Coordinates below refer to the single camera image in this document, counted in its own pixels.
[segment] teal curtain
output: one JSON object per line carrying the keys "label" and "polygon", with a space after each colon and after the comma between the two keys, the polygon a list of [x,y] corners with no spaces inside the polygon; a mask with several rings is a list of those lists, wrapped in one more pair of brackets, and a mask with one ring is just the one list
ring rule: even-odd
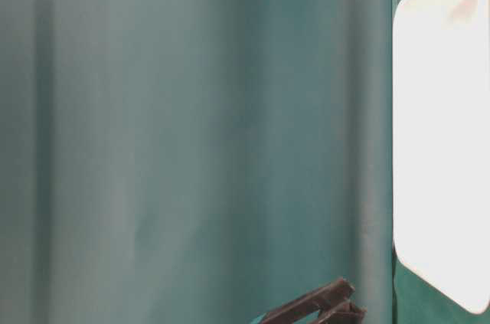
{"label": "teal curtain", "polygon": [[394,321],[397,324],[483,324],[490,310],[472,315],[405,268],[394,257]]}
{"label": "teal curtain", "polygon": [[391,322],[391,2],[0,0],[0,322]]}

